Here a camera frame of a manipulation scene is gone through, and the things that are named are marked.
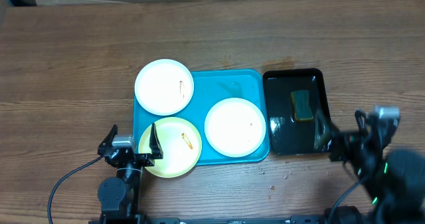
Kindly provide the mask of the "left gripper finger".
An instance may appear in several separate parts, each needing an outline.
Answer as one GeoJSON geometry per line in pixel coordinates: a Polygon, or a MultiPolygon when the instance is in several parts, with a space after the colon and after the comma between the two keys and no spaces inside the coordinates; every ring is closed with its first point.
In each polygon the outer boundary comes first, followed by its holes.
{"type": "Polygon", "coordinates": [[[151,132],[149,138],[149,147],[151,149],[151,158],[154,160],[163,159],[163,150],[157,135],[157,128],[155,123],[151,125],[151,132]]]}
{"type": "Polygon", "coordinates": [[[114,124],[109,134],[103,139],[103,141],[98,146],[98,155],[104,155],[108,148],[112,147],[112,142],[115,135],[118,134],[118,126],[114,124]]]}

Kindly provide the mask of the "yellow plate with food scrap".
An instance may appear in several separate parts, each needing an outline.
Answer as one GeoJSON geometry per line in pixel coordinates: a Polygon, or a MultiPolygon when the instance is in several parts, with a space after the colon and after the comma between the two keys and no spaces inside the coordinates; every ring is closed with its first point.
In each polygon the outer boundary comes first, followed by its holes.
{"type": "Polygon", "coordinates": [[[155,160],[146,170],[157,177],[178,177],[190,171],[198,162],[202,151],[199,131],[189,121],[178,117],[166,117],[155,122],[157,135],[163,150],[163,159],[155,160]],[[183,141],[186,133],[193,149],[183,141]]]}

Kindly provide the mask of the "green yellow sponge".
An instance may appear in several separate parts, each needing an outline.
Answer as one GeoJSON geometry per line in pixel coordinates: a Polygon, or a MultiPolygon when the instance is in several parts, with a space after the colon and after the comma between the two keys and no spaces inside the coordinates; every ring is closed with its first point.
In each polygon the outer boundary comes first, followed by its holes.
{"type": "Polygon", "coordinates": [[[296,122],[313,120],[313,113],[309,106],[309,91],[296,90],[290,93],[294,119],[296,122]]]}

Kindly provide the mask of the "white plate with crumbs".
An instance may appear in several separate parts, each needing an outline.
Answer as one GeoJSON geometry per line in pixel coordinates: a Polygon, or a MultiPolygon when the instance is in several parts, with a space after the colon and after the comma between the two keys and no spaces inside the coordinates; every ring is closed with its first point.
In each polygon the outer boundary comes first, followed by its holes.
{"type": "Polygon", "coordinates": [[[243,98],[227,98],[208,111],[205,136],[218,153],[241,158],[261,146],[266,136],[266,121],[252,102],[243,98]]]}

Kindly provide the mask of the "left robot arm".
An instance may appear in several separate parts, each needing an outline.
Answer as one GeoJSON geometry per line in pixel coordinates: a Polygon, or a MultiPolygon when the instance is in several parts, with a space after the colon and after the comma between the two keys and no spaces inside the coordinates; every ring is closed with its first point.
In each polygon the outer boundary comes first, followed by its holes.
{"type": "Polygon", "coordinates": [[[131,135],[119,135],[118,127],[98,146],[98,154],[116,168],[116,176],[105,179],[98,188],[101,203],[100,223],[149,223],[149,218],[139,211],[141,177],[143,168],[153,167],[155,160],[163,158],[157,137],[156,125],[148,134],[149,153],[138,154],[131,135]]]}

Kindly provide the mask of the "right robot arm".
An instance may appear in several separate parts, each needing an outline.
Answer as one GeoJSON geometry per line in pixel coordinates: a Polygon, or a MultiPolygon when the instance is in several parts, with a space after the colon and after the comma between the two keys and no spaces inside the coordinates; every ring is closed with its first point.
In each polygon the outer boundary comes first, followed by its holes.
{"type": "Polygon", "coordinates": [[[325,212],[326,223],[423,223],[424,157],[410,150],[384,149],[400,122],[395,106],[375,106],[372,112],[357,110],[358,129],[343,132],[321,112],[315,114],[315,146],[327,147],[333,162],[349,162],[357,182],[339,199],[362,185],[372,199],[373,210],[361,214],[356,207],[336,201],[325,212]]]}

